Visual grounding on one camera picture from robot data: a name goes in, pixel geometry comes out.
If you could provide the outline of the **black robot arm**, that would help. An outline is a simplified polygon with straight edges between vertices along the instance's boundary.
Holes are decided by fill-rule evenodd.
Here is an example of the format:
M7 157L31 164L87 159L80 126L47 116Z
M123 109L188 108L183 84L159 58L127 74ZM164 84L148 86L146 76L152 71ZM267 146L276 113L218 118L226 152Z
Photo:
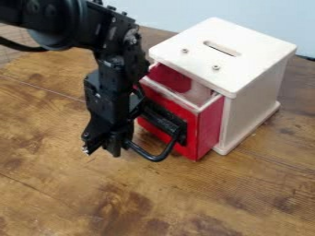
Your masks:
M100 0L0 0L0 22L27 29L29 47L0 37L0 45L24 52L88 49L97 70L84 79L89 122L83 151L105 149L117 157L133 136L133 87L148 73L135 20Z

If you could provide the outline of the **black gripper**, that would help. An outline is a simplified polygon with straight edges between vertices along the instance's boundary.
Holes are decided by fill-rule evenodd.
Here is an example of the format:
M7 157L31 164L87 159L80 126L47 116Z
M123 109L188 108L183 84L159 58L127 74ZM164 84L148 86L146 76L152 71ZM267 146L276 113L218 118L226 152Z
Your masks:
M137 104L131 92L115 92L100 82L100 72L93 71L84 79L84 91L89 121L81 139L83 151L91 155L99 148L117 158L133 140L133 117Z

